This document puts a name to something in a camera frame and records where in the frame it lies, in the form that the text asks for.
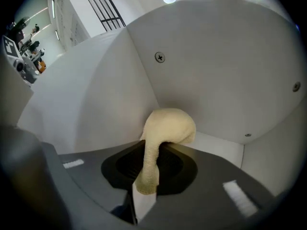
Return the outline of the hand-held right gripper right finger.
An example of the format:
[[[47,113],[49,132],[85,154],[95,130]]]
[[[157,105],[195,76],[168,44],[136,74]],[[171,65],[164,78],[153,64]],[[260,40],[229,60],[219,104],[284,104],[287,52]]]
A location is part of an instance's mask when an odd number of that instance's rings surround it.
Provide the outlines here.
[[[159,196],[138,226],[144,230],[254,230],[272,213],[279,198],[228,160],[183,145],[170,147],[193,158],[198,173],[181,194]],[[236,181],[257,207],[246,218],[223,188]]]

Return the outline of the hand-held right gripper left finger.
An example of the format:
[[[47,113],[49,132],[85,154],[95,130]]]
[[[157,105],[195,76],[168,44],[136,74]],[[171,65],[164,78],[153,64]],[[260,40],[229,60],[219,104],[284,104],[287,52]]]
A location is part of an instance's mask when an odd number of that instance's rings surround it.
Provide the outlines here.
[[[132,190],[113,188],[102,174],[102,164],[136,142],[88,152],[58,155],[44,142],[47,168],[71,225],[136,225]]]

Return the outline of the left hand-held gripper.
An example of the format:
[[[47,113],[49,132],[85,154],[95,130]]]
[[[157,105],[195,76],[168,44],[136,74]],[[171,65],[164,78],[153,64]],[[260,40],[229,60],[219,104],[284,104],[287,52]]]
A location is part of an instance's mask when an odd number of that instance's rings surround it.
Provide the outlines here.
[[[2,52],[9,64],[21,76],[26,84],[34,84],[37,80],[37,69],[34,63],[27,57],[22,57],[15,42],[6,36],[1,38]]]

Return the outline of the yellow wiping cloth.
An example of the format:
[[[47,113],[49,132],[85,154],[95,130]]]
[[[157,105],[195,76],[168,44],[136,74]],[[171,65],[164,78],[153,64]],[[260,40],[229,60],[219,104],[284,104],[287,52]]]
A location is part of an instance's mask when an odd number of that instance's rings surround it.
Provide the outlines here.
[[[142,169],[135,180],[139,193],[152,195],[159,185],[157,159],[162,143],[189,144],[196,136],[196,125],[184,111],[163,108],[152,111],[143,127],[140,140],[145,141]]]

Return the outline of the white shelf unit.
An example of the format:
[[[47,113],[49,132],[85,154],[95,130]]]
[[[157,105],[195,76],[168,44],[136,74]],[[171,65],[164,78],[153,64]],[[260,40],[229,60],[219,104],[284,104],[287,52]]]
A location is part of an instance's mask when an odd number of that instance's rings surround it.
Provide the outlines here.
[[[223,150],[274,195],[303,155],[307,56],[295,26],[242,0],[184,0],[87,39],[32,87],[18,127],[59,154],[136,141],[157,108],[196,123],[193,148]]]

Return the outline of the black metal railing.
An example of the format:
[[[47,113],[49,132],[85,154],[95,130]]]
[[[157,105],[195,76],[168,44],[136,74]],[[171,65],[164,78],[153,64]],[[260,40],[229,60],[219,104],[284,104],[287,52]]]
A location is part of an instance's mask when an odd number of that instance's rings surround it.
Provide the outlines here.
[[[88,0],[105,32],[126,27],[112,0]]]

